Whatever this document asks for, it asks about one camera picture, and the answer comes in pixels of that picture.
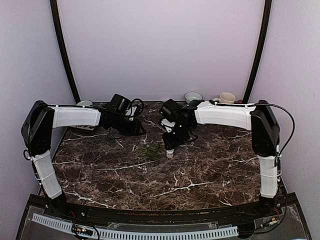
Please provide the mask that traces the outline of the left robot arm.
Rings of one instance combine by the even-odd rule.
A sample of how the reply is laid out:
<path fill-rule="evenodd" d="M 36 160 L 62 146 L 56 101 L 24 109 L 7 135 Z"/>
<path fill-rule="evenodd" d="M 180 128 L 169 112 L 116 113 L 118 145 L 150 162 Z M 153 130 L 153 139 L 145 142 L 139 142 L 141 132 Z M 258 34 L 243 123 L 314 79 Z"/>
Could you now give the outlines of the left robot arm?
<path fill-rule="evenodd" d="M 71 208 L 64 202 L 65 193 L 53 166 L 53 134 L 58 130 L 64 133 L 70 127 L 100 127 L 114 129 L 122 137 L 145 135 L 139 120 L 144 108 L 143 100 L 130 100 L 119 94 L 103 105 L 49 104 L 43 100 L 33 104 L 21 127 L 23 155 L 31 162 L 35 178 L 58 217 L 67 218 Z"/>

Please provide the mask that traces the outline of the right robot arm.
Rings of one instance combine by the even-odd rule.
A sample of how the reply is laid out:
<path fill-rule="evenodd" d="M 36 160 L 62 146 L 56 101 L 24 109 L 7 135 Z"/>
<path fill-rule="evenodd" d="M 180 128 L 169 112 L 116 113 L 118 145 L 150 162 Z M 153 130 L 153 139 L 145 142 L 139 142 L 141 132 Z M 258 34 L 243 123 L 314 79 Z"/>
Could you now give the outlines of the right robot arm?
<path fill-rule="evenodd" d="M 192 100 L 181 106 L 172 99 L 159 109 L 166 131 L 162 135 L 166 155 L 191 140 L 197 125 L 222 125 L 251 132 L 252 149 L 260 166 L 260 195 L 264 199 L 255 205 L 255 213 L 266 217 L 275 208 L 272 200 L 278 192 L 278 157 L 280 157 L 280 126 L 265 100 L 251 104 L 218 103 L 214 100 Z"/>

